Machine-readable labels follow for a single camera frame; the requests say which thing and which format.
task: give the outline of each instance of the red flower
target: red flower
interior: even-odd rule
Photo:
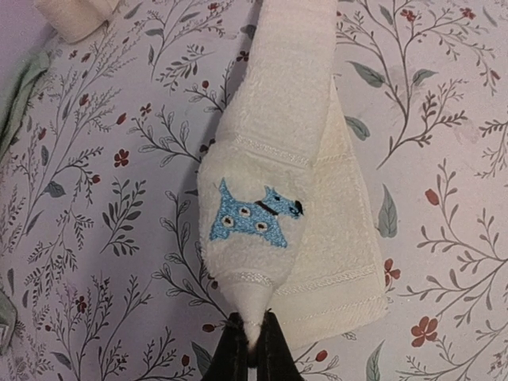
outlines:
[[[405,17],[409,22],[414,22],[416,20],[416,14],[414,14],[412,10],[402,10],[400,15]]]
[[[460,12],[462,12],[462,16],[472,20],[476,17],[471,8],[460,8]]]
[[[494,79],[497,79],[498,81],[501,79],[501,77],[499,76],[498,73],[496,73],[495,71],[491,70],[491,75]]]
[[[205,324],[202,329],[203,329],[204,332],[210,333],[210,332],[213,332],[215,330],[215,325]]]
[[[437,339],[437,332],[435,332],[436,328],[436,318],[430,320],[428,316],[422,317],[420,323],[411,329],[411,333],[416,337],[411,345],[415,348],[419,348],[425,343],[425,340],[435,341]]]
[[[80,296],[78,300],[76,300],[76,305],[78,307],[78,312],[81,314],[85,313],[85,310],[87,309],[87,304],[85,303],[85,297]]]
[[[123,113],[117,119],[117,125],[121,125],[127,119],[127,113]]]
[[[182,356],[182,365],[184,367],[186,367],[189,364],[190,361],[191,361],[191,359],[189,358],[188,355],[183,355]]]
[[[129,157],[129,151],[126,151],[124,149],[121,149],[114,155],[114,166],[115,167],[124,167],[129,163],[129,160],[127,159]]]
[[[87,62],[88,59],[90,58],[91,56],[91,53],[87,53],[83,56],[83,58],[81,59],[81,62]]]
[[[88,102],[88,94],[83,94],[83,96],[81,97],[81,99],[79,100],[79,105],[80,106],[85,106]]]
[[[151,107],[152,107],[151,103],[147,104],[146,106],[141,107],[140,108],[141,116],[143,117],[146,114],[150,114],[152,112]]]
[[[328,357],[328,352],[323,349],[316,355],[316,361],[321,363],[322,361],[325,361],[326,357]]]
[[[240,62],[242,60],[248,62],[248,52],[246,52],[245,50],[242,50],[240,52],[240,55],[237,57],[237,62]]]
[[[39,132],[39,140],[43,140],[44,137],[46,136],[46,129],[42,129],[40,132]]]
[[[436,192],[434,192],[432,189],[428,189],[425,192],[425,196],[432,205],[434,206],[439,205],[439,197],[437,196]]]
[[[389,258],[384,263],[384,280],[385,284],[388,285],[391,283],[392,279],[399,279],[400,278],[400,270],[395,268],[392,270],[394,266],[394,260]]]

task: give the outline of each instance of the terry cloth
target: terry cloth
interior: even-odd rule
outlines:
[[[333,85],[336,0],[264,0],[244,82],[198,175],[203,257],[256,345],[291,348],[386,310],[368,195]]]
[[[120,0],[35,0],[35,7],[69,44],[110,21]]]

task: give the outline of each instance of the white fabric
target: white fabric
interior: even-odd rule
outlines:
[[[334,88],[330,98],[336,13],[334,0],[264,1],[247,75],[198,177],[205,261],[245,320],[250,345],[279,287],[271,307],[292,348],[366,324],[386,307],[367,195]],[[222,179],[237,200],[261,200],[268,186],[302,202],[305,217],[279,216],[286,248],[244,233],[210,241]]]
[[[120,0],[35,0],[35,7],[69,44],[109,21]]]

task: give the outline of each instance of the green towel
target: green towel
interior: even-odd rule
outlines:
[[[0,162],[21,126],[33,86],[48,68],[48,53],[29,54],[7,79],[8,86],[0,94]]]

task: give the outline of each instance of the embroidery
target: embroidery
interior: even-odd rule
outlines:
[[[245,233],[261,236],[274,246],[286,248],[287,241],[277,218],[284,215],[299,219],[303,215],[302,203],[284,198],[275,188],[264,189],[266,195],[260,201],[237,201],[223,179],[219,186],[221,206],[212,225],[210,240],[226,240],[231,233]]]

